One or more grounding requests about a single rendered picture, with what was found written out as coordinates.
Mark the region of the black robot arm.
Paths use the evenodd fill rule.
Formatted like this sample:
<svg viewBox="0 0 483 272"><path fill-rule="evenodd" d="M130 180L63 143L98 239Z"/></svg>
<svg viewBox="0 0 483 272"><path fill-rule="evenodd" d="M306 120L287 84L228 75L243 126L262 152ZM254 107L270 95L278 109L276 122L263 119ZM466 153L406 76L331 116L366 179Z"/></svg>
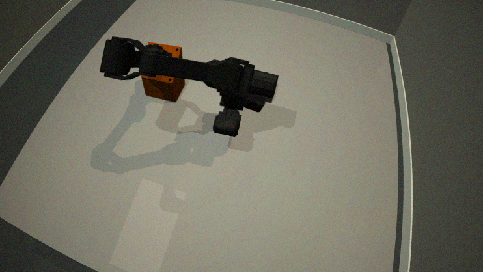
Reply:
<svg viewBox="0 0 483 272"><path fill-rule="evenodd" d="M249 62L234 57L222 61L191 61L172 57L172 53L158 44L144 46L138 40L112 36L105 41L100 72L105 72L104 77L118 80L164 75L201 81L222 94L243 97L238 110L245 107L260 112L266 104L265 97L274 97L278 75L254 70L255 65ZM127 75L135 67L139 71Z"/></svg>

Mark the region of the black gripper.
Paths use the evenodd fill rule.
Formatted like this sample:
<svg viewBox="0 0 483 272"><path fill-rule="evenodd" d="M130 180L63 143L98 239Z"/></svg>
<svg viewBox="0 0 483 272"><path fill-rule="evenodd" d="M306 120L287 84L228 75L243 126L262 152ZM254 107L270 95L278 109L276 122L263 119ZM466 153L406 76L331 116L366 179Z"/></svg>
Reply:
<svg viewBox="0 0 483 272"><path fill-rule="evenodd" d="M213 131L214 133L237 136L242 115L238 111L238 105L243 97L231 96L220 93L221 101L219 105L224 106L223 111L215 116Z"/></svg>

